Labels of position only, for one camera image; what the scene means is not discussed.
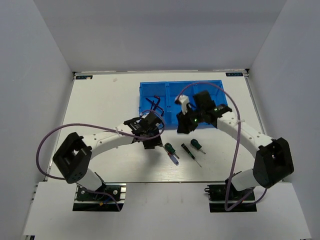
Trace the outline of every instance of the green screwdriver handle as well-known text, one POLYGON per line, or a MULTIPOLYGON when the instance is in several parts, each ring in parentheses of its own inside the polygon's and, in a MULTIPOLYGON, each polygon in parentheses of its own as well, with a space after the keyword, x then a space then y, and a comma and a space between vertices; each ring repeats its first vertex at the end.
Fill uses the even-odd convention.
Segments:
POLYGON ((194 146, 197 150, 201 149, 202 146, 199 144, 199 142, 196 139, 192 139, 190 141, 191 145, 194 146))
POLYGON ((164 145, 165 150, 167 150, 170 154, 174 154, 176 152, 176 150, 172 147, 172 145, 170 143, 166 143, 164 145))

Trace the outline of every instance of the white table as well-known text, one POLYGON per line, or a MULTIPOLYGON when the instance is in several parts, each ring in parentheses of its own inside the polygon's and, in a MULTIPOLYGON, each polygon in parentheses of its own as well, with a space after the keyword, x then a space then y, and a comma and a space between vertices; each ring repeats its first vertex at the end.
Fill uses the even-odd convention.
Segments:
MULTIPOLYGON (((97 74, 92 79, 75 80, 63 124, 87 123, 114 128, 123 121, 138 116, 140 82, 158 81, 201 81, 222 80, 224 90, 229 93, 239 107, 241 118, 249 125, 261 130, 242 76, 227 77, 224 72, 185 72, 185 73, 114 73, 97 74)), ((58 144, 69 133, 87 135, 99 132, 87 127, 68 127, 61 131, 58 144)), ((163 143, 171 143, 180 157, 175 166, 166 152, 157 147, 144 150, 142 143, 121 146, 104 152, 91 160, 89 167, 106 182, 210 182, 224 181, 230 172, 236 141, 215 128, 196 129, 189 135, 178 135, 175 130, 167 130, 162 135, 163 143), (191 139, 197 139, 206 155, 193 151, 194 162, 180 147, 187 146, 191 139)), ((235 171, 252 168, 254 158, 240 147, 235 171)), ((50 174, 61 174, 52 164, 50 174)))
MULTIPOLYGON (((260 130, 243 77, 224 73, 127 73, 94 75, 76 80, 64 124, 89 123, 116 127, 138 114, 139 83, 152 81, 222 80, 237 103, 241 118, 260 130)), ((58 146, 71 132, 80 135, 98 130, 71 127, 60 133, 58 146)), ((142 143, 122 146, 95 157, 90 168, 107 182, 132 182, 126 186, 121 212, 72 211, 76 185, 49 179, 36 190, 24 235, 36 240, 299 240, 310 233, 291 183, 278 183, 257 205, 257 212, 210 213, 204 188, 207 182, 224 181, 230 171, 236 141, 213 129, 190 135, 168 130, 162 135, 180 156, 173 165, 163 149, 144 150, 142 143), (196 138, 206 155, 195 152, 202 168, 179 148, 196 138), (189 182, 189 183, 135 183, 189 182)), ((253 166, 254 158, 243 147, 236 171, 253 166)), ((51 174, 61 176, 53 164, 51 174)), ((263 189, 254 190, 258 198, 263 189)))

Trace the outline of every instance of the screwdriver shaft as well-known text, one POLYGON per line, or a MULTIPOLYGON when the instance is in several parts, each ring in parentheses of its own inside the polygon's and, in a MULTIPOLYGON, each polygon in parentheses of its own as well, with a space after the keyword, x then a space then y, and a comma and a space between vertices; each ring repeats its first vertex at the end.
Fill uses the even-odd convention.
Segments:
POLYGON ((196 161, 196 163, 200 166, 200 168, 202 168, 202 166, 198 163, 198 161, 197 160, 195 160, 196 161))

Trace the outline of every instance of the small black object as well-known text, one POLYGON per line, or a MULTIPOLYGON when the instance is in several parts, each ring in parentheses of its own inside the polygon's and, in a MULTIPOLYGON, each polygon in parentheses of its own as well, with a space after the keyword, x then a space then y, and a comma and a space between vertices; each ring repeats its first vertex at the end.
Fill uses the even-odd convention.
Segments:
POLYGON ((159 96, 157 96, 157 95, 154 95, 154 97, 155 97, 156 99, 158 99, 158 101, 157 101, 156 104, 155 104, 155 107, 153 108, 153 110, 156 110, 157 106, 159 106, 159 103, 160 103, 160 101, 161 101, 161 98, 160 98, 159 96))
POLYGON ((161 98, 159 97, 159 96, 157 96, 157 95, 154 95, 154 97, 158 100, 156 103, 155 103, 155 101, 151 101, 149 98, 145 98, 145 100, 147 100, 149 103, 151 103, 151 110, 156 110, 156 109, 159 109, 160 111, 161 111, 161 117, 165 114, 165 110, 162 108, 162 107, 160 107, 159 106, 159 103, 160 103, 160 100, 161 100, 161 98))
POLYGON ((53 162, 68 184, 78 182, 88 170, 92 148, 82 139, 76 132, 70 133, 53 156, 53 162))
POLYGON ((190 156, 193 160, 196 159, 195 156, 191 153, 191 151, 189 150, 189 148, 188 148, 184 143, 181 144, 181 147, 189 154, 189 156, 190 156))
POLYGON ((244 76, 242 72, 226 72, 225 75, 227 77, 243 77, 244 76))
POLYGON ((81 75, 81 76, 76 76, 75 79, 92 79, 93 75, 81 75))

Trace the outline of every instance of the screwdriver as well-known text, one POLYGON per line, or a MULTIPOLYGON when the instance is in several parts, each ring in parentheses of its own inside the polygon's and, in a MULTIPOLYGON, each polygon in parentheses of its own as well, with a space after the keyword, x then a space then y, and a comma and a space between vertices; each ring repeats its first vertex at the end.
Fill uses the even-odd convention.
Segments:
POLYGON ((197 162, 195 156, 190 152, 189 148, 184 144, 182 143, 181 144, 181 147, 189 154, 189 156, 196 161, 196 163, 202 168, 202 166, 197 162))
POLYGON ((169 156, 169 158, 171 159, 171 161, 172 161, 176 166, 178 166, 178 165, 179 165, 179 162, 178 162, 178 160, 175 158, 175 156, 171 155, 171 154, 167 151, 167 149, 165 148, 165 146, 161 145, 161 147, 163 147, 164 150, 168 153, 168 156, 169 156))
POLYGON ((194 147, 195 149, 197 149, 198 151, 202 152, 203 154, 206 154, 201 148, 202 146, 200 145, 200 143, 196 140, 196 139, 192 139, 190 141, 190 145, 192 147, 194 147))
POLYGON ((174 155, 177 159, 180 159, 180 157, 178 157, 178 155, 176 154, 176 150, 172 147, 170 143, 167 142, 164 145, 164 149, 167 150, 167 152, 170 153, 171 155, 174 155))

